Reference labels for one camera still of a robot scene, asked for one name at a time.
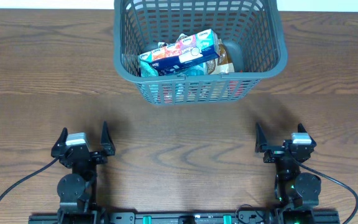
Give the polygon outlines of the Kleenex tissue multipack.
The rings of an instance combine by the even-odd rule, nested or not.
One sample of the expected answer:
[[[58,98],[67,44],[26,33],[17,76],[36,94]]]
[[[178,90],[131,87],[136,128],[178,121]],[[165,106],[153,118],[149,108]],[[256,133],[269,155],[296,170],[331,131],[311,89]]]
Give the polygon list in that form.
[[[217,34],[207,29],[193,35],[181,34],[172,44],[159,44],[159,48],[138,56],[158,71],[158,76],[169,76],[184,69],[219,57]]]

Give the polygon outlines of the orange spaghetti packet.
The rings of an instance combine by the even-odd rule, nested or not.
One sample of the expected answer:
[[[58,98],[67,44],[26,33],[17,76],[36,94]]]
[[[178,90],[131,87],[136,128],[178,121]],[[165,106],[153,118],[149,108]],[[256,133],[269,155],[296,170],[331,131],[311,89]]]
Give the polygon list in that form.
[[[186,103],[210,103],[236,101],[250,90],[250,80],[198,81],[197,73],[178,73],[172,81],[141,85],[139,90],[144,98],[156,105],[177,105]]]

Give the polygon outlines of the teal white packet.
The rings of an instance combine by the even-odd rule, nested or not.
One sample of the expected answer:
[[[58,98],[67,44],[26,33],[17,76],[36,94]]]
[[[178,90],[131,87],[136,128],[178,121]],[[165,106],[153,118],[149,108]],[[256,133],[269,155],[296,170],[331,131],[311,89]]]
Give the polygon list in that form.
[[[142,78],[158,76],[158,71],[156,71],[156,69],[151,67],[150,64],[145,61],[140,60],[139,67],[140,67],[140,75]]]

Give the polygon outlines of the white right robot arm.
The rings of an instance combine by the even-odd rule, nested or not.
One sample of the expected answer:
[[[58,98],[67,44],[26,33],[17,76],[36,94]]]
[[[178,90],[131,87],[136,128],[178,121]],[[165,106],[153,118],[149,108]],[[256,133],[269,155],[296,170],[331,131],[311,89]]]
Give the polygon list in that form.
[[[311,157],[316,142],[300,123],[298,131],[280,146],[270,145],[260,124],[255,125],[255,152],[265,163],[275,164],[275,197],[279,204],[264,215],[265,223],[314,223],[313,208],[319,204],[321,179],[302,172],[300,166]]]

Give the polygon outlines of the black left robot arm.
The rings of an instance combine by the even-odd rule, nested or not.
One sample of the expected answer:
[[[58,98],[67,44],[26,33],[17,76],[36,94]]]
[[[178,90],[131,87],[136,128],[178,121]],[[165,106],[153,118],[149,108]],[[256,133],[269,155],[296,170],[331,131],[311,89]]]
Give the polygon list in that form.
[[[103,123],[100,145],[102,150],[91,152],[85,133],[69,134],[63,128],[52,147],[51,156],[71,169],[57,185],[58,223],[109,223],[107,211],[96,203],[97,166],[107,163],[116,150],[107,123]]]

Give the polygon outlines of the teal white pouch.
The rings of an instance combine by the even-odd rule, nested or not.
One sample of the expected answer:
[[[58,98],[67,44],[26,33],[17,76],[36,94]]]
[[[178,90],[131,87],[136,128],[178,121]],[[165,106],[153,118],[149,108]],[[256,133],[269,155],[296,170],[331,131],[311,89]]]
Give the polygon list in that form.
[[[207,75],[207,74],[208,74],[208,66],[207,66],[206,62],[186,68],[182,72],[179,73],[179,75],[185,75],[188,77],[201,76],[201,75]]]

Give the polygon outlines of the brown white grain bag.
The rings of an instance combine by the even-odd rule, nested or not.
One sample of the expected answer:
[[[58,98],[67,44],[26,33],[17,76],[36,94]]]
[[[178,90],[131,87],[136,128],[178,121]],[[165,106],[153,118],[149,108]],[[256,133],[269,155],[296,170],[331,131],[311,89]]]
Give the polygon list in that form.
[[[234,64],[221,39],[218,40],[218,45],[219,57],[216,58],[216,69],[211,75],[234,72]]]
[[[208,75],[212,74],[216,69],[216,59],[212,59],[206,62]]]

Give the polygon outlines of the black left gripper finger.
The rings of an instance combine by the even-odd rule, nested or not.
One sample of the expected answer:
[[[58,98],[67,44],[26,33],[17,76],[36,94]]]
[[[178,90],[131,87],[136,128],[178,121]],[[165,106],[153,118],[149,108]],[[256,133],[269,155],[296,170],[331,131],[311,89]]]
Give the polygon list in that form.
[[[115,155],[116,148],[115,148],[114,143],[110,137],[108,124],[106,121],[103,123],[103,128],[101,131],[100,145],[102,146],[103,152],[105,153],[105,155],[107,155],[107,156]]]
[[[62,154],[62,150],[65,148],[67,137],[68,137],[68,130],[67,128],[63,128],[59,138],[51,148],[52,157],[59,157]]]

